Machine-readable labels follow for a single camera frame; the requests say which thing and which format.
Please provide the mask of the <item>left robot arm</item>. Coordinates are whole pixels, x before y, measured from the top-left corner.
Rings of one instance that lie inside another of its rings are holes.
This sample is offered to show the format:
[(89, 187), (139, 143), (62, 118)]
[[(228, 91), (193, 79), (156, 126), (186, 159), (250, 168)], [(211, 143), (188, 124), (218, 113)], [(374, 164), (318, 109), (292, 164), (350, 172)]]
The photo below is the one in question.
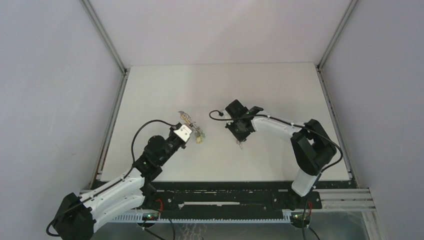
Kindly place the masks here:
[(124, 212), (153, 207), (157, 196), (151, 182), (179, 149), (184, 149), (193, 131), (186, 124), (170, 128), (167, 138), (152, 136), (140, 157), (119, 177), (89, 192), (66, 195), (46, 233), (63, 240), (89, 240), (103, 225)]

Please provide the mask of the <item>large metal keyring yellow handle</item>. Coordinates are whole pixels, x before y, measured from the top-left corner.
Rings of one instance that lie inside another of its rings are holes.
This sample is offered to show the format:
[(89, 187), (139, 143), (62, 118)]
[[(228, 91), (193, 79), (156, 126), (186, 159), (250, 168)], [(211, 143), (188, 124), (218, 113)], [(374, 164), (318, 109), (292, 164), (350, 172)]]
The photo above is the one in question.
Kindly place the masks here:
[(203, 130), (191, 118), (191, 116), (184, 111), (178, 111), (178, 113), (180, 114), (180, 118), (193, 129), (195, 140), (196, 140), (196, 137), (202, 137), (202, 140), (203, 140), (205, 138), (205, 134)]

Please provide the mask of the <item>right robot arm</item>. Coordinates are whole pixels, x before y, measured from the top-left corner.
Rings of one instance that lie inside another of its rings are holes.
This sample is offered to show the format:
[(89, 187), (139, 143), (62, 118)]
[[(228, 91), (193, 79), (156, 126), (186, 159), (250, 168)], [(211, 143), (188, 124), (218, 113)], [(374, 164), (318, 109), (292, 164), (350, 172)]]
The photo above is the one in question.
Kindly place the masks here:
[(227, 119), (225, 127), (242, 143), (255, 132), (288, 140), (293, 149), (299, 171), (291, 184), (289, 203), (302, 208), (309, 201), (308, 193), (322, 174), (323, 168), (337, 153), (336, 144), (330, 140), (319, 121), (296, 123), (268, 114), (262, 107), (247, 108), (237, 99), (220, 113)]

